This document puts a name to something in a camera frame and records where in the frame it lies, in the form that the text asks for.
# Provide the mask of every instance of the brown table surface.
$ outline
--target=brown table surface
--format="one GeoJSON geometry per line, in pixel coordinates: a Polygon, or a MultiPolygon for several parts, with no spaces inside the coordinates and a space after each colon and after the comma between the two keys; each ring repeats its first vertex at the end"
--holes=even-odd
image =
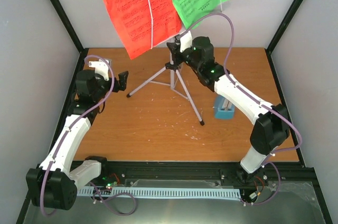
{"type": "MultiPolygon", "coordinates": [[[[215,48],[215,58],[223,62],[227,48],[215,48]]],[[[115,74],[129,71],[127,90],[112,93],[82,140],[75,160],[89,155],[110,161],[240,161],[250,147],[253,125],[238,109],[231,120],[214,118],[216,94],[202,86],[188,66],[182,77],[198,108],[204,126],[188,100],[169,87],[149,83],[131,98],[126,94],[161,69],[169,60],[167,48],[154,48],[130,60],[123,48],[90,49],[112,59],[115,74]]],[[[234,48],[227,68],[244,86],[272,104],[280,103],[274,79],[263,48],[234,48]]],[[[156,78],[170,81],[169,71],[156,78]]],[[[177,90],[183,92],[180,83],[177,90]]],[[[281,147],[293,146],[291,137],[281,147]]],[[[295,151],[279,153],[275,161],[298,161],[295,151]]]]}

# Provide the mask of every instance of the blue box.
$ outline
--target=blue box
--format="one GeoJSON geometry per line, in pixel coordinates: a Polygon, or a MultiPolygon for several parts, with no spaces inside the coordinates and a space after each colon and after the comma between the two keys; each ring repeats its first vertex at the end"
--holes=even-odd
{"type": "Polygon", "coordinates": [[[214,102],[214,114],[217,119],[232,119],[234,114],[234,104],[231,104],[231,108],[228,110],[222,109],[222,106],[226,99],[223,96],[217,95],[214,102]]]}

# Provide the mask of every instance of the orange sheet music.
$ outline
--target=orange sheet music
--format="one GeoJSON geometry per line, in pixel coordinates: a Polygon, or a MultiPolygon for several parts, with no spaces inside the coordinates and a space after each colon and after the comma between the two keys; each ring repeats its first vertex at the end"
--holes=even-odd
{"type": "MultiPolygon", "coordinates": [[[[148,0],[104,0],[110,19],[131,59],[151,48],[148,0]]],[[[153,46],[178,34],[182,23],[172,0],[150,0],[153,46]]]]}

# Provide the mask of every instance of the perforated metal strip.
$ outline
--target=perforated metal strip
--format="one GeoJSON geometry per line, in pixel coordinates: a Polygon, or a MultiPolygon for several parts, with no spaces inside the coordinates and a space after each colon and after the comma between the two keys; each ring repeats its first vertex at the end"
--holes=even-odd
{"type": "MultiPolygon", "coordinates": [[[[111,194],[103,192],[103,197],[110,197],[122,192],[127,192],[138,199],[225,199],[239,200],[238,189],[181,189],[181,188],[137,188],[114,187],[111,194]]],[[[78,196],[92,196],[94,188],[85,186],[78,191],[78,196]]]]}

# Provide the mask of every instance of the gray wall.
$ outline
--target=gray wall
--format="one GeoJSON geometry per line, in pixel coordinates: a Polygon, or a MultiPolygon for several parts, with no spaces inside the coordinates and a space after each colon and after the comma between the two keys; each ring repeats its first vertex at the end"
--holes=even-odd
{"type": "Polygon", "coordinates": [[[49,0],[0,0],[1,223],[15,223],[25,175],[47,155],[78,59],[49,0]]]}
{"type": "MultiPolygon", "coordinates": [[[[60,0],[82,44],[86,47],[123,47],[102,0],[60,0]]],[[[292,0],[229,0],[223,12],[235,25],[235,46],[266,47],[292,0]]],[[[229,24],[213,17],[193,31],[206,35],[214,46],[228,46],[229,24]]]]}
{"type": "Polygon", "coordinates": [[[273,53],[302,152],[338,223],[338,0],[304,0],[273,53]]]}

